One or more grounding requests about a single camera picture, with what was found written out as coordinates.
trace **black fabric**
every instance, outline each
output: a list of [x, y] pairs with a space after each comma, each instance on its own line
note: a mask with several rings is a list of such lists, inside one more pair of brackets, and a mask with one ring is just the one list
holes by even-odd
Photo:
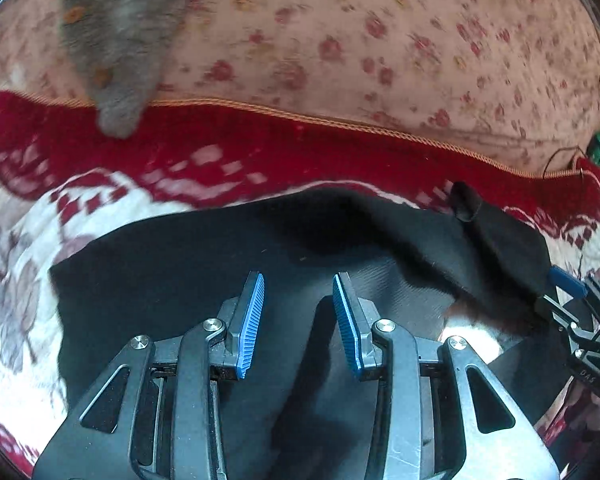
[[[523, 296], [538, 284], [520, 275], [522, 285], [506, 280], [494, 262], [509, 257], [513, 265], [518, 258], [530, 275], [546, 275], [544, 240], [534, 241], [529, 227], [508, 218], [500, 224], [508, 235], [499, 231], [502, 218], [474, 203], [474, 221], [461, 222], [347, 190], [320, 190], [153, 218], [100, 238], [52, 269], [64, 325], [59, 367], [69, 404], [129, 338], [182, 334], [215, 315], [256, 269], [266, 279], [266, 301], [253, 366], [240, 384], [221, 385], [229, 474], [362, 478], [377, 383], [359, 383], [347, 368], [335, 329], [332, 277], [349, 271], [361, 297], [416, 336], [436, 338], [442, 313], [459, 294], [491, 314], [529, 318]], [[481, 247], [476, 233], [485, 233]], [[497, 255], [490, 256], [490, 246]], [[536, 259], [523, 262], [531, 253]], [[566, 376], [555, 362], [553, 369], [542, 366], [549, 352], [535, 351], [526, 373], [551, 385], [539, 394], [531, 387], [516, 395], [533, 399], [542, 413]], [[548, 377], [547, 370], [553, 371]], [[502, 376], [510, 387], [515, 373]]]

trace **pink floral cloth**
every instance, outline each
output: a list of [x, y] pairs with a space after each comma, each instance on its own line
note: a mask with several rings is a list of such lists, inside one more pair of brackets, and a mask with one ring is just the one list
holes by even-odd
[[[0, 4], [0, 89], [87, 98], [59, 9]], [[376, 124], [539, 172], [600, 129], [600, 41], [579, 0], [190, 0], [156, 97]]]

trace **metal screw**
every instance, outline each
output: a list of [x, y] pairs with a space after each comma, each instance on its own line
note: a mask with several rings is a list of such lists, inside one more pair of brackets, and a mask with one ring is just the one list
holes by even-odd
[[393, 332], [395, 330], [395, 323], [390, 319], [378, 319], [376, 326], [380, 332]]
[[207, 332], [215, 332], [216, 330], [220, 330], [222, 328], [222, 320], [217, 317], [210, 317], [209, 319], [205, 319], [205, 322], [202, 324], [202, 328], [204, 328]]
[[149, 344], [149, 337], [145, 335], [137, 335], [129, 342], [134, 350], [142, 350]]
[[449, 338], [449, 344], [456, 350], [464, 350], [466, 348], [466, 339], [459, 335], [453, 335]]

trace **gray fur garment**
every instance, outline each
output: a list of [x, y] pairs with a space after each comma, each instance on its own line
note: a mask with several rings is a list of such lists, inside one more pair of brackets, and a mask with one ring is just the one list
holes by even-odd
[[104, 134], [125, 139], [160, 82], [187, 0], [62, 0], [62, 37]]

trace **gold rope trim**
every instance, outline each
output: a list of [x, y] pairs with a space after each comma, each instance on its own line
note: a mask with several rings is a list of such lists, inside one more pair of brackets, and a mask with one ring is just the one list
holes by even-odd
[[[19, 97], [22, 97], [28, 101], [31, 101], [36, 104], [43, 104], [47, 106], [64, 106], [67, 108], [91, 108], [94, 107], [95, 104], [92, 101], [83, 101], [80, 99], [51, 99], [44, 96], [39, 96], [35, 94], [29, 94], [26, 92], [20, 92], [15, 90], [4, 90], [0, 89], [0, 91], [8, 91], [10, 93], [16, 94]], [[516, 170], [514, 168], [510, 168], [509, 166], [505, 166], [504, 164], [497, 162], [489, 158], [488, 156], [481, 155], [480, 153], [472, 152], [466, 148], [460, 148], [459, 146], [454, 146], [452, 144], [448, 144], [446, 142], [440, 142], [439, 140], [427, 139], [425, 137], [415, 136], [413, 134], [407, 134], [405, 132], [400, 132], [398, 130], [391, 130], [388, 128], [382, 128], [380, 126], [367, 126], [366, 124], [346, 122], [346, 121], [337, 121], [333, 119], [325, 119], [315, 116], [308, 116], [302, 114], [296, 114], [293, 112], [285, 112], [284, 110], [277, 110], [276, 108], [270, 108], [264, 105], [255, 105], [250, 103], [243, 103], [240, 101], [231, 101], [229, 99], [222, 98], [192, 98], [192, 99], [177, 99], [177, 100], [154, 100], [151, 102], [150, 106], [155, 107], [167, 107], [167, 106], [203, 106], [203, 105], [211, 105], [211, 106], [219, 106], [225, 108], [234, 108], [236, 110], [244, 110], [248, 112], [255, 112], [258, 114], [272, 116], [280, 119], [288, 119], [291, 121], [299, 121], [303, 123], [316, 124], [318, 126], [331, 126], [334, 128], [340, 128], [343, 130], [349, 130], [354, 132], [365, 132], [369, 134], [381, 135], [385, 137], [394, 137], [396, 139], [410, 140], [411, 142], [416, 142], [418, 144], [424, 144], [426, 146], [432, 146], [434, 148], [439, 148], [441, 150], [447, 150], [450, 152], [460, 153], [461, 155], [465, 155], [485, 164], [489, 164], [497, 168], [498, 170], [505, 171], [506, 173], [513, 174], [515, 176], [521, 176], [523, 178], [530, 179], [548, 179], [548, 178], [561, 178], [564, 176], [574, 176], [577, 174], [583, 175], [588, 174], [593, 177], [596, 181], [598, 178], [595, 174], [590, 172], [589, 170], [560, 170], [553, 171], [551, 173], [542, 174], [542, 173], [530, 173], [528, 171]], [[575, 162], [581, 156], [576, 154], [573, 161]]]

